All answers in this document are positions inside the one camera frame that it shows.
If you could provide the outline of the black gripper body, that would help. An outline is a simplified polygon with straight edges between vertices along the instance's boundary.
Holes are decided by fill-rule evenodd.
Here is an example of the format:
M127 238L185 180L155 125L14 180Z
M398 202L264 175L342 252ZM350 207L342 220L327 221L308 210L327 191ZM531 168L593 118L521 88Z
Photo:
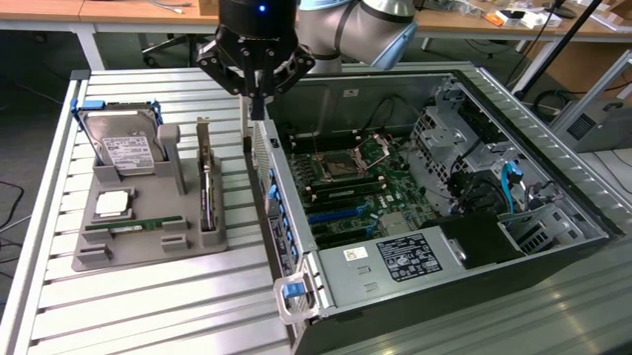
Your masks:
M219 1L217 44L235 50L239 44L272 44L278 51L298 47L298 1Z

